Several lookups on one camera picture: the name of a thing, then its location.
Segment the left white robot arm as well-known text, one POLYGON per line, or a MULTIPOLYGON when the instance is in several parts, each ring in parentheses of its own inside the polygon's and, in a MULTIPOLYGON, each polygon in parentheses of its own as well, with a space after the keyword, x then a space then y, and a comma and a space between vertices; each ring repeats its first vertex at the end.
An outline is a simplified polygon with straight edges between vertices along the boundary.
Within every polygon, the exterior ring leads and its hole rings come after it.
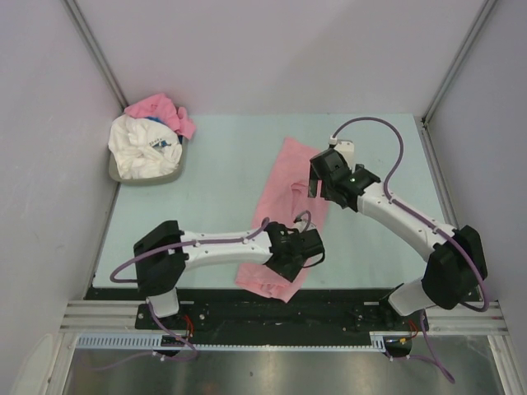
POLYGON ((288 227, 264 219, 257 229, 239 233, 204 234, 183 231, 177 221, 165 221, 134 246, 138 292, 153 308, 152 317, 163 328, 182 319, 176 284, 190 269, 230 263, 256 263, 292 282, 319 264, 325 249, 318 230, 288 227))

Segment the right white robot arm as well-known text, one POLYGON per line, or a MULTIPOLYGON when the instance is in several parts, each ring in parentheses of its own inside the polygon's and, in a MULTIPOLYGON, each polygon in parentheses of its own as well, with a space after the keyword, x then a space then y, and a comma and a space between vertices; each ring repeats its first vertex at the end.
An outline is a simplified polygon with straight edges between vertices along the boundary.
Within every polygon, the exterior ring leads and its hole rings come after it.
POLYGON ((392 194, 362 165, 351 168, 334 148, 310 159, 309 197, 322 197, 379 222, 412 247, 426 262, 423 276, 394 288, 380 321, 399 330, 410 314, 433 306, 451 310, 469 292, 483 287, 487 265, 479 233, 425 216, 392 194))

